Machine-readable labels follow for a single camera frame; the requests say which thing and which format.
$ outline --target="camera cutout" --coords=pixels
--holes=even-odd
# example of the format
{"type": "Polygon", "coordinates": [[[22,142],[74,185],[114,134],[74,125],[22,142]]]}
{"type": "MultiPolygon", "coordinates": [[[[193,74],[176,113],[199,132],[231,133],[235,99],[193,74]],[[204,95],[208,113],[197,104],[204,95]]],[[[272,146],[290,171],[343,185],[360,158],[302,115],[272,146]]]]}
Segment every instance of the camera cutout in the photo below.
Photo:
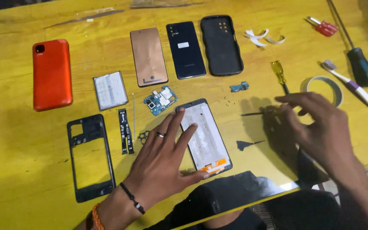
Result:
{"type": "Polygon", "coordinates": [[[35,51],[37,53],[43,53],[45,51],[45,46],[44,45],[37,45],[37,46],[35,46],[35,51]]]}

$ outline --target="white label sticker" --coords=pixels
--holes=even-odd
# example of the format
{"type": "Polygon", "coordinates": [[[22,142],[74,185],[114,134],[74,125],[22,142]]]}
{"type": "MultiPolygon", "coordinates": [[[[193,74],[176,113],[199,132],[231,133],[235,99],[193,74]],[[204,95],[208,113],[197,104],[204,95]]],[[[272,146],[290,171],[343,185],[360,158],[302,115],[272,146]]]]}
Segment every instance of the white label sticker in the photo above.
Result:
{"type": "Polygon", "coordinates": [[[185,48],[185,47],[188,47],[188,46],[190,46],[190,45],[188,44],[188,42],[178,43],[178,48],[179,48],[179,49],[181,49],[181,48],[185,48]]]}

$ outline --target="black bracelet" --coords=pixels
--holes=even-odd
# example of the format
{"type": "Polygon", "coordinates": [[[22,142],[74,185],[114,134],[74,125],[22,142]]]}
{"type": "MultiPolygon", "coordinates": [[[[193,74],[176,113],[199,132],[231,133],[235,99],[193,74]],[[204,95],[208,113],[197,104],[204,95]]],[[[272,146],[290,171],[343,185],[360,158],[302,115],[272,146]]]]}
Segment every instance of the black bracelet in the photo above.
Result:
{"type": "Polygon", "coordinates": [[[134,200],[134,196],[129,192],[129,190],[126,188],[126,186],[123,184],[123,182],[120,182],[120,187],[126,192],[129,199],[133,201],[134,206],[141,212],[141,214],[144,215],[144,213],[146,213],[144,211],[144,208],[139,204],[139,202],[134,200]]]}

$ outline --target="phone battery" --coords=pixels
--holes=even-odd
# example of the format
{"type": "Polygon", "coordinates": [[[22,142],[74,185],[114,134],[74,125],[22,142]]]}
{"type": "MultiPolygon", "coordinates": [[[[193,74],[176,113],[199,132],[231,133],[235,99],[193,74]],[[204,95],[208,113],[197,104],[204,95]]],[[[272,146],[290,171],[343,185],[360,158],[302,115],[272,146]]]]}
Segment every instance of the phone battery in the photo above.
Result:
{"type": "Polygon", "coordinates": [[[103,111],[128,102],[121,72],[94,77],[99,110],[103,111]]]}

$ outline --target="black rubber phone case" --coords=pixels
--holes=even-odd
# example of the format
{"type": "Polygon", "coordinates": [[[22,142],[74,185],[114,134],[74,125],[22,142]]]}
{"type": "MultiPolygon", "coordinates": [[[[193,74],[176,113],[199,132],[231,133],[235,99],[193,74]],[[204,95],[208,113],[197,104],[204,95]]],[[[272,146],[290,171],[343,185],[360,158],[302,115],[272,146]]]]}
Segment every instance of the black rubber phone case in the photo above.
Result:
{"type": "Polygon", "coordinates": [[[230,76],[241,73],[244,64],[231,17],[204,17],[201,20],[201,30],[211,75],[230,76]]]}

